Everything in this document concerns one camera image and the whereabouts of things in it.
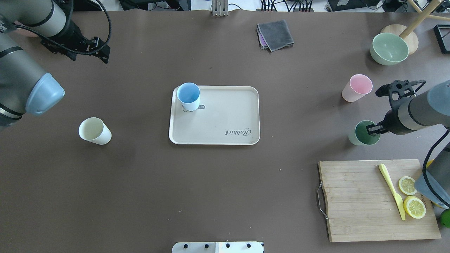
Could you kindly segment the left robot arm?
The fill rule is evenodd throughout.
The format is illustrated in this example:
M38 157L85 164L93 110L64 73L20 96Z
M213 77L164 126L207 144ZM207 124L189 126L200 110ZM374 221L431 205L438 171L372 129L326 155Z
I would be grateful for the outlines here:
M2 0L0 35L1 130L25 113L41 115L65 95L61 85L24 51L8 33L18 28L38 35L52 53L76 60L95 56L108 62L109 38L85 38L72 21L72 0Z

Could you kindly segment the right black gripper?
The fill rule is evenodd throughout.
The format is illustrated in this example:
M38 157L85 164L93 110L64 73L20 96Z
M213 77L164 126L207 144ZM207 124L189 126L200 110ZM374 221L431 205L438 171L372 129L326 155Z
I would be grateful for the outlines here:
M379 122L377 125L371 124L367 125L367 133L370 136L376 136L378 134L384 134L389 132L389 130L384 126L384 122Z

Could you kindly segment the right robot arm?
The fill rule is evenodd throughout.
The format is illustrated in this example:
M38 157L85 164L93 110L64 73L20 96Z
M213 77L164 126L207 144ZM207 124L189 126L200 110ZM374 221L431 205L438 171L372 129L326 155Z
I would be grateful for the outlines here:
M450 126L449 81L443 82L420 95L414 85L422 87L425 81L395 80L376 90L376 96L388 96L391 110L378 124L368 125L366 133L371 136L392 132L405 135L426 127L441 124ZM424 165L416 180L416 189L442 208L449 209L449 145L446 145L434 161Z

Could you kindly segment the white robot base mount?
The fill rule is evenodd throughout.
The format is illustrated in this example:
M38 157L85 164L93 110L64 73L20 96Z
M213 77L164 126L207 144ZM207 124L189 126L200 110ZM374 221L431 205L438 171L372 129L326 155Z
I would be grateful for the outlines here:
M223 242L178 242L172 253L264 253L263 242L223 241Z

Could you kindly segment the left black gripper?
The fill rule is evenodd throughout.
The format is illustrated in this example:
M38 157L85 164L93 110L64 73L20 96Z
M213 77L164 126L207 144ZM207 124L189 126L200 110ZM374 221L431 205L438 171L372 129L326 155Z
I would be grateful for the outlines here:
M65 48L68 48L73 51L82 52L83 55L86 56L96 56L100 60L102 60L105 64L108 63L109 55L110 55L110 47L103 42L99 37L93 37L91 39L80 37L74 38L75 40L70 40L66 42L57 41L55 38L52 40L62 45ZM63 56L67 56L69 59L75 61L77 58L77 53L73 53L70 50L66 50L56 45L55 43L48 41L41 37L42 45L47 48L52 53L60 53ZM92 45L92 50L97 50L95 53L90 52L90 45Z

